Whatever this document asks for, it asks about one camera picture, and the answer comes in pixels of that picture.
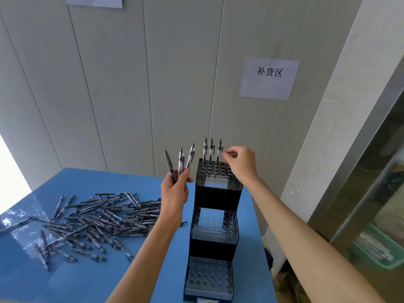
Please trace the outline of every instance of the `bright light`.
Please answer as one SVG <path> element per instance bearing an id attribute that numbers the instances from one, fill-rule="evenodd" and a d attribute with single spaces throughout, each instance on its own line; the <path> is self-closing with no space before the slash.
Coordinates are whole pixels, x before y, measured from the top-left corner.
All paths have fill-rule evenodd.
<path id="1" fill-rule="evenodd" d="M 6 143 L 0 136 L 0 214 L 31 193 Z"/>

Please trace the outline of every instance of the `left hand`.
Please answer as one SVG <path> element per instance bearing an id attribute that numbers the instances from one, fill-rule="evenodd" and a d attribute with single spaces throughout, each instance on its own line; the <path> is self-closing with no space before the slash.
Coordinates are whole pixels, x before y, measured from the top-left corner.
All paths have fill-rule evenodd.
<path id="1" fill-rule="evenodd" d="M 161 211 L 159 220 L 172 225 L 175 230 L 178 229 L 182 222 L 182 209 L 188 200 L 189 192 L 186 183 L 194 181 L 189 177 L 190 172 L 189 168 L 185 169 L 175 184 L 173 184 L 170 173 L 167 173 L 161 183 Z M 178 173 L 178 168 L 174 169 L 174 173 Z"/>

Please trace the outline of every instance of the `wall panel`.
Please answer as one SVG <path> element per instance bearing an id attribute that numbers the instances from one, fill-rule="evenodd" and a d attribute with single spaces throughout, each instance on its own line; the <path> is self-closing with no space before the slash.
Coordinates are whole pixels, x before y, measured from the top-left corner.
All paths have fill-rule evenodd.
<path id="1" fill-rule="evenodd" d="M 144 0 L 155 174 L 208 137 L 223 0 Z"/>
<path id="2" fill-rule="evenodd" d="M 108 171 L 154 176 L 143 0 L 69 8 Z"/>
<path id="3" fill-rule="evenodd" d="M 62 167 L 106 170 L 65 0 L 0 0 L 0 12 Z"/>
<path id="4" fill-rule="evenodd" d="M 310 0 L 293 60 L 289 101 L 280 101 L 259 175 L 282 194 L 362 0 Z"/>
<path id="5" fill-rule="evenodd" d="M 62 166 L 1 19 L 0 38 L 0 134 L 34 190 Z"/>
<path id="6" fill-rule="evenodd" d="M 257 167 L 278 100 L 240 97 L 247 57 L 292 59 L 309 0 L 225 0 L 210 136 L 245 145 Z"/>

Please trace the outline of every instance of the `hand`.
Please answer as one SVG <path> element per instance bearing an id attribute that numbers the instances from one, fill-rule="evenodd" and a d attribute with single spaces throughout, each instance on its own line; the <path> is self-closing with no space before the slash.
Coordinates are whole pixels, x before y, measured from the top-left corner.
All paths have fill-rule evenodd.
<path id="1" fill-rule="evenodd" d="M 190 172 L 189 168 L 185 169 L 175 184 L 168 173 L 161 183 L 161 211 L 158 220 L 172 226 L 174 230 L 177 230 L 182 222 L 182 209 L 188 200 L 186 183 L 194 181 L 189 177 Z M 178 174 L 178 168 L 174 169 L 174 173 Z"/>
<path id="2" fill-rule="evenodd" d="M 247 147 L 231 147 L 222 153 L 225 161 L 239 181 L 246 185 L 249 180 L 258 178 L 255 168 L 255 153 Z"/>

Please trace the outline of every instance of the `white paper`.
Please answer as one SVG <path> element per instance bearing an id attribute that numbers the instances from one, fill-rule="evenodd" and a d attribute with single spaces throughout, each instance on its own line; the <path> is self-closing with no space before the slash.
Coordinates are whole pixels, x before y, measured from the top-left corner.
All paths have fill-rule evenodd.
<path id="1" fill-rule="evenodd" d="M 240 96 L 289 100 L 300 61 L 247 58 Z"/>
<path id="2" fill-rule="evenodd" d="M 70 5 L 122 8 L 122 0 L 66 0 Z"/>

